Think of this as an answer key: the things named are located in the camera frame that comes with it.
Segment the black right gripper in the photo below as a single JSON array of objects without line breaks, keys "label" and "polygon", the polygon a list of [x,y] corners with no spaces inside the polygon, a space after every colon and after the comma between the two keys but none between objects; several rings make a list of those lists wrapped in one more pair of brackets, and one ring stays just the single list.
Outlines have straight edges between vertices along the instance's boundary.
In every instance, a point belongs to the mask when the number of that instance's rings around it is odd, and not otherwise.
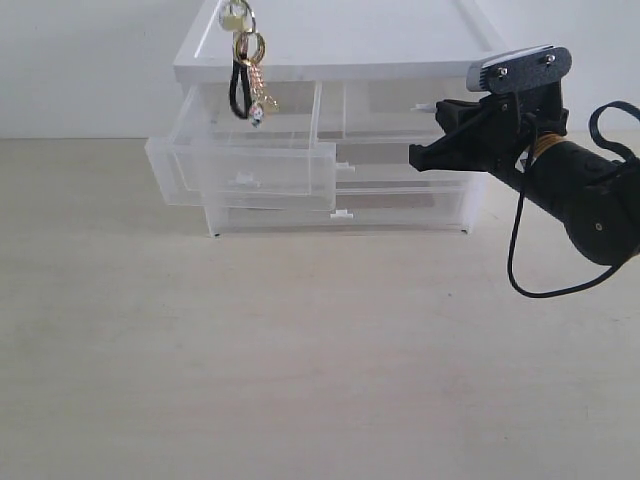
[{"label": "black right gripper", "polygon": [[408,162],[432,170],[495,173],[513,168],[521,153],[545,134],[567,135],[569,111],[562,81],[480,102],[445,99],[435,105],[444,135],[434,143],[408,147]]}]

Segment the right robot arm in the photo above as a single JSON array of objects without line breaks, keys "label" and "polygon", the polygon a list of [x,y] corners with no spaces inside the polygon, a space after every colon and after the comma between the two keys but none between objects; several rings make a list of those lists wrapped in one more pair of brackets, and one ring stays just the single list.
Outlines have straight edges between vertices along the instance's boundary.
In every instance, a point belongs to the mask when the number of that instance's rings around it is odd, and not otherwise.
[{"label": "right robot arm", "polygon": [[478,102],[443,100],[436,121],[444,136],[410,145],[408,161],[419,172],[486,172],[561,222],[585,258],[622,264],[639,253],[639,158],[602,135],[604,111],[592,113],[589,133],[614,160],[568,140],[558,82]]}]

